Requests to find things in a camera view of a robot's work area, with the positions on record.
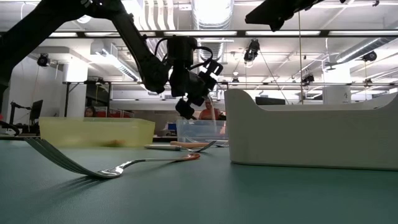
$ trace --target teal tabletop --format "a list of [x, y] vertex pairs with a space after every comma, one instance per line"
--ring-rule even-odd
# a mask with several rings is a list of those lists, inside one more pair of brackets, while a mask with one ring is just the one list
[[[186, 152], [64, 149], [101, 170]], [[398, 172], [232, 164], [228, 149], [197, 161], [135, 164], [89, 179], [22, 141], [0, 141], [0, 223], [397, 224]]]

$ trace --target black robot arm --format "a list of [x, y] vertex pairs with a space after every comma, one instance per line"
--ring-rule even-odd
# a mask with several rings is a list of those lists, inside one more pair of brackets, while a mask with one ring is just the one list
[[[200, 106], [209, 90], [216, 85], [210, 74], [219, 75], [222, 65], [209, 58], [192, 66], [194, 50], [203, 49], [211, 53], [210, 49], [197, 46], [192, 37], [171, 37], [167, 39], [168, 56], [161, 62], [146, 46], [146, 37], [141, 36], [133, 16], [126, 12], [121, 0], [41, 0], [28, 16], [0, 37], [0, 91], [8, 87], [12, 70], [23, 58], [63, 23], [84, 15], [112, 21], [136, 60], [142, 82], [149, 91], [162, 93], [169, 81], [174, 97], [187, 93], [188, 100], [182, 98], [176, 106], [181, 116], [191, 118], [193, 109], [190, 105]], [[191, 72], [201, 65], [206, 72], [198, 75]], [[171, 66], [174, 71], [169, 80]]]
[[18, 24], [0, 37], [0, 91], [9, 84], [14, 67], [63, 23], [89, 15], [112, 21], [136, 59], [140, 76], [150, 91], [164, 91], [168, 70], [151, 54], [120, 0], [42, 0]]

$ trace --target person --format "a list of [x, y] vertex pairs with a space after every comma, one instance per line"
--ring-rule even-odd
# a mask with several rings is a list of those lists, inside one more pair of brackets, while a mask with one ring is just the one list
[[211, 104], [211, 98], [207, 98], [205, 100], [205, 105], [206, 105], [206, 109], [204, 109], [200, 115], [199, 115], [199, 119], [203, 119], [203, 120], [212, 120], [213, 119], [213, 113], [211, 112], [212, 109], [214, 111], [214, 119], [218, 119], [219, 115], [220, 115], [220, 110], [217, 108], [214, 108]]
[[86, 118], [95, 118], [96, 117], [96, 111], [94, 106], [89, 106], [85, 110], [85, 117]]

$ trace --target table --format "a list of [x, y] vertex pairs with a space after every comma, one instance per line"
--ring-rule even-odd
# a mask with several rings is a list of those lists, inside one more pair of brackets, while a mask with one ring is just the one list
[[[63, 152], [93, 170], [186, 152]], [[398, 172], [243, 166], [228, 149], [142, 163], [113, 180], [54, 165], [22, 141], [0, 141], [0, 223], [398, 223]]]

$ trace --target clear plastic bin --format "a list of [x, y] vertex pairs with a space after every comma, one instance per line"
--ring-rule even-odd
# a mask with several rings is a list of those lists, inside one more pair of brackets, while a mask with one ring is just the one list
[[152, 144], [155, 123], [136, 118], [40, 118], [40, 136], [56, 147]]
[[177, 120], [179, 142], [228, 140], [226, 121]]

